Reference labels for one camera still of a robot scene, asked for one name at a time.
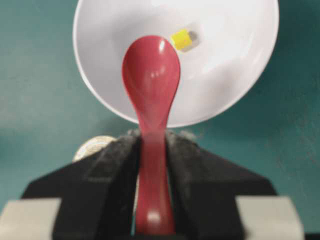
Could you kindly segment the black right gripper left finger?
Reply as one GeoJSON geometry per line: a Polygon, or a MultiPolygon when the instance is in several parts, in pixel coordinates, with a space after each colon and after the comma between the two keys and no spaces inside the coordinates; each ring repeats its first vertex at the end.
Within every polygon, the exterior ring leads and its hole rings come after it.
{"type": "Polygon", "coordinates": [[[55,240],[114,240],[131,234],[140,133],[31,181],[23,199],[59,198],[55,240]]]}

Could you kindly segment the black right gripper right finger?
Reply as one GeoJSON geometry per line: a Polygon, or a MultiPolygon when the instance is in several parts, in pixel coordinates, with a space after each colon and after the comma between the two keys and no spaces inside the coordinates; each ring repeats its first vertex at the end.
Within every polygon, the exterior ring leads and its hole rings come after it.
{"type": "Polygon", "coordinates": [[[188,240],[243,240],[236,196],[275,196],[271,182],[172,131],[166,157],[175,229],[188,240]]]}

